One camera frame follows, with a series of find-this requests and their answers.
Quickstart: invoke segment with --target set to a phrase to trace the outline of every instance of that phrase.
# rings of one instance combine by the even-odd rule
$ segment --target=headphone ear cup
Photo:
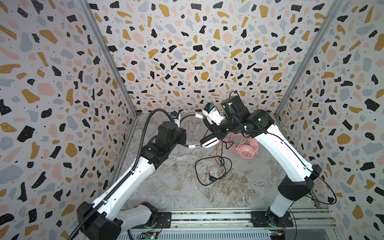
[[[247,144],[242,145],[238,150],[238,154],[246,159],[253,158],[255,156],[255,152],[255,148]]]

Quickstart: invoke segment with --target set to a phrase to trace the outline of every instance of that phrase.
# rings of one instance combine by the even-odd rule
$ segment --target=headphones
[[[227,137],[227,142],[232,142],[236,138],[242,138],[239,146],[232,145],[230,149],[235,153],[239,154],[243,158],[250,159],[253,158],[259,151],[259,144],[256,139],[251,137],[243,137],[241,133],[234,134],[230,133]]]

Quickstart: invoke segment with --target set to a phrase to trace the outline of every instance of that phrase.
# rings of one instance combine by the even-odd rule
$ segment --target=metal corner post
[[[342,0],[334,0],[332,5],[330,6],[327,15],[325,17],[325,20],[323,24],[320,27],[319,32],[317,33],[315,39],[313,40],[313,43],[308,48],[307,54],[304,56],[303,61],[301,62],[301,65],[299,66],[298,70],[296,71],[292,82],[288,86],[288,89],[285,91],[285,94],[283,96],[283,99],[280,101],[279,106],[277,107],[275,111],[275,117],[277,118],[280,112],[282,111],[284,104],[288,101],[289,96],[295,89],[295,86],[299,82],[301,76],[303,75],[305,69],[307,68],[308,64],[310,63],[315,51],[319,47],[325,33],[328,31],[329,27],[331,26],[333,20],[335,19],[337,13],[339,12],[341,6],[343,4]]]
[[[84,13],[85,19],[89,24],[89,28],[91,29],[91,31],[93,32],[96,38],[96,41],[100,47],[101,52],[107,61],[107,64],[111,68],[112,74],[116,79],[116,82],[118,83],[118,86],[121,90],[121,94],[123,95],[125,101],[127,102],[129,110],[131,111],[131,114],[133,115],[134,119],[136,119],[137,118],[136,109],[134,108],[132,100],[127,92],[127,89],[125,88],[124,83],[122,82],[121,76],[117,70],[115,62],[112,59],[112,56],[109,53],[108,47],[104,42],[103,35],[101,34],[100,28],[96,23],[96,19],[93,17],[91,8],[89,7],[89,3],[87,0],[78,0],[78,3],[80,5],[82,12]]]

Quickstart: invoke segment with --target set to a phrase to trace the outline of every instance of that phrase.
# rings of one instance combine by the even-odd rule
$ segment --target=robotic arm
[[[278,186],[279,193],[265,215],[268,224],[278,226],[288,215],[287,210],[292,203],[310,193],[314,186],[313,181],[321,172],[321,167],[312,166],[302,158],[264,110],[257,109],[249,113],[238,95],[224,100],[221,106],[225,115],[221,115],[211,103],[204,107],[202,113],[206,118],[203,122],[212,134],[200,140],[201,146],[210,148],[224,141],[226,135],[233,132],[254,137],[267,148],[287,174]],[[157,209],[147,202],[134,209],[125,211],[120,209],[138,186],[168,159],[177,144],[186,146],[186,133],[185,129],[180,128],[179,116],[179,113],[172,112],[170,119],[173,121],[164,122],[158,127],[155,142],[150,141],[141,149],[142,154],[137,165],[133,163],[104,194],[91,204],[83,202],[78,207],[78,221],[82,222],[86,219],[80,230],[89,239],[114,240],[121,232],[135,226],[144,225],[151,228],[155,225]]]

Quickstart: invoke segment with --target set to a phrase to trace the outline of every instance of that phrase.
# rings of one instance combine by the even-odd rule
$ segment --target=terrazzo patterned wall
[[[274,112],[331,0],[89,0],[138,112],[201,110],[238,90]]]
[[[75,1],[0,1],[0,238],[67,239],[131,123]]]
[[[345,1],[278,117],[337,195],[344,239],[384,237],[384,1]],[[322,181],[321,201],[334,198]]]

